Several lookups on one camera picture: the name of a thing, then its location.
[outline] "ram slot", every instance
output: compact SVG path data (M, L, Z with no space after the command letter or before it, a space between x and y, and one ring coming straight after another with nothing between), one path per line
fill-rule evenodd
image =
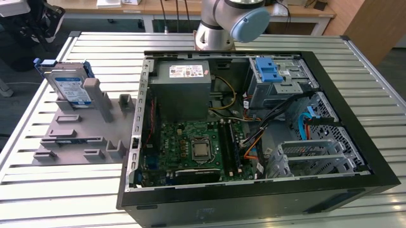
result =
M234 135L231 133L230 123L219 123L218 134L222 149L223 168L224 174L228 176L234 176L234 174L238 172L232 145Z
M238 173L242 172L242 161L240 161L240 154L239 154L239 145L236 143L238 135L234 134L232 124L228 124L230 127L230 135L231 135L231 143L232 143L232 152L234 152L234 160L238 169Z

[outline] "chip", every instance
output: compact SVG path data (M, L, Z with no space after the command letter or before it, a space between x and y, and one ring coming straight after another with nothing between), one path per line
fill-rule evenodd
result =
M206 143L196 143L194 144L195 150L195 156L202 157L202 156L208 156L208 144Z

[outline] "open computer tower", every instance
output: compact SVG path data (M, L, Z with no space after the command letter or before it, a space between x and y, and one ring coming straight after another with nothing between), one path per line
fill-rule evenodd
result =
M312 52L145 52L117 208L143 227L331 211L399 184Z

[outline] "white box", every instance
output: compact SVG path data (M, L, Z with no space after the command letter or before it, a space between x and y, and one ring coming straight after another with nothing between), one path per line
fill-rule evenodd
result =
M119 8L119 7L121 7L121 1L120 0L97 0L96 6L97 6L97 9Z
M123 4L139 5L141 0L121 0Z
M304 6L306 3L307 0L287 0L287 4L294 6Z
M27 0L3 0L0 1L0 17L9 17L28 13L31 8Z

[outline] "motherboard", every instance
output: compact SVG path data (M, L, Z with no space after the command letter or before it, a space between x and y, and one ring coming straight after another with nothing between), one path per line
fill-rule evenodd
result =
M242 161L239 121L163 123L159 154L145 157L147 185L251 180L251 163Z

